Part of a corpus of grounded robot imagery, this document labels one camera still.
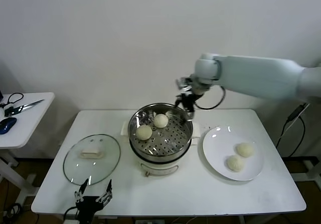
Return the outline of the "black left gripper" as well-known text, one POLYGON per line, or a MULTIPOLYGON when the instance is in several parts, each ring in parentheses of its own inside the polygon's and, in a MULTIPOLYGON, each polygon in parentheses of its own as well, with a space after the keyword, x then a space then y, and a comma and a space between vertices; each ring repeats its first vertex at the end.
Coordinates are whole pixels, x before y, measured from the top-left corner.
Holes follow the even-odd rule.
POLYGON ((112 180, 110 179, 106 191, 99 196, 84 196, 85 189, 88 185, 89 179, 86 179, 80 185, 78 191, 74 192, 76 207, 79 211, 100 211, 104 205, 109 204, 112 199, 112 180))

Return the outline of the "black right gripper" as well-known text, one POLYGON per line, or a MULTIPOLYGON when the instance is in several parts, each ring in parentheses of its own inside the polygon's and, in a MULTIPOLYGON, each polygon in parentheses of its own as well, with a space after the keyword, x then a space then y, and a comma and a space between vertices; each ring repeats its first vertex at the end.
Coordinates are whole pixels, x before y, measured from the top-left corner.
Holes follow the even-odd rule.
POLYGON ((181 103, 183 106, 183 109, 185 110, 185 120, 191 122, 194 119, 195 115, 195 109, 194 109, 194 104, 198 100, 199 96, 190 93, 182 93, 180 96, 177 96, 175 100, 175 107, 178 107, 179 104, 181 103))

